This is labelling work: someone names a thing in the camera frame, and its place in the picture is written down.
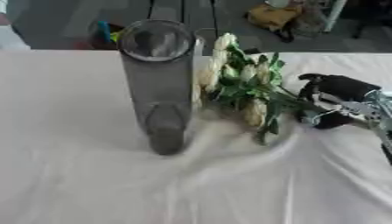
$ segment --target rose petal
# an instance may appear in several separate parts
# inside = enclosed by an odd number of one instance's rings
[[[249,81],[256,75],[256,68],[253,65],[246,65],[241,71],[241,79],[243,81]]]

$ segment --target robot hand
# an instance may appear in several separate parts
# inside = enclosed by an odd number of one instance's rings
[[[309,81],[299,92],[299,98],[309,102],[314,102],[313,96],[317,94],[331,95],[338,98],[340,102],[363,102],[368,92],[380,89],[380,87],[375,85],[341,75],[305,73],[298,78],[301,81]],[[307,116],[306,111],[297,113],[297,119],[300,122]],[[353,121],[353,118],[349,115],[342,115],[339,111],[333,110],[328,110],[314,117],[318,118],[317,122],[312,122],[311,124],[320,130],[337,128]]]
[[[323,93],[333,95],[345,102],[363,102],[365,95],[380,87],[342,75],[324,75],[305,73],[298,77],[301,81],[309,81],[299,92],[300,98],[314,102],[313,95]]]

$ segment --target table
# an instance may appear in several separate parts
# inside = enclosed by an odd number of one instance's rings
[[[307,72],[392,88],[391,54],[283,53],[291,89]],[[206,58],[197,58],[201,65]],[[176,157],[136,125],[117,52],[0,52],[0,222],[390,223],[380,141],[289,120],[270,147],[210,111]]]

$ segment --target green leaf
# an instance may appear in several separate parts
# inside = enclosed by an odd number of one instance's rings
[[[229,86],[229,87],[222,87],[222,90],[219,93],[219,97],[232,97],[239,91],[238,87]]]
[[[228,64],[238,71],[241,71],[246,65],[255,64],[255,62],[246,55],[242,49],[235,45],[230,45],[227,48],[227,51],[230,53],[228,57]]]
[[[271,125],[269,126],[269,132],[274,135],[279,134],[279,124],[277,123],[277,119],[272,120]]]
[[[282,75],[277,71],[269,71],[269,84],[274,87],[282,85],[283,78]]]
[[[239,72],[230,65],[225,65],[222,69],[223,77],[227,79],[236,79],[240,76]]]
[[[254,75],[250,80],[248,80],[247,84],[252,88],[256,88],[260,86],[260,79],[257,77],[257,75]]]
[[[281,69],[282,67],[284,67],[284,65],[286,65],[286,62],[282,61],[282,60],[278,60],[276,62],[276,69]]]
[[[278,52],[274,52],[274,55],[272,55],[272,60],[269,63],[269,66],[273,67],[275,65],[275,63],[277,63],[278,60],[279,60],[279,53]]]
[[[259,129],[255,136],[257,137],[257,140],[259,141],[260,144],[265,145],[265,137],[267,135],[268,130],[267,129]]]

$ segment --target gray floor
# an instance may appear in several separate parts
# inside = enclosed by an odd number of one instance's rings
[[[94,20],[127,25],[147,18],[150,0],[9,0],[9,17],[35,49],[73,49],[74,43],[88,35]],[[317,38],[297,38],[293,43],[280,42],[273,34],[248,24],[242,14],[260,0],[218,0],[216,24],[219,33],[233,32],[243,48],[256,47],[263,52],[364,52],[392,53],[392,31],[369,27],[361,39],[350,38],[355,21],[340,20],[331,33]],[[181,20],[211,44],[214,41],[214,18],[210,0],[156,0],[152,17]]]

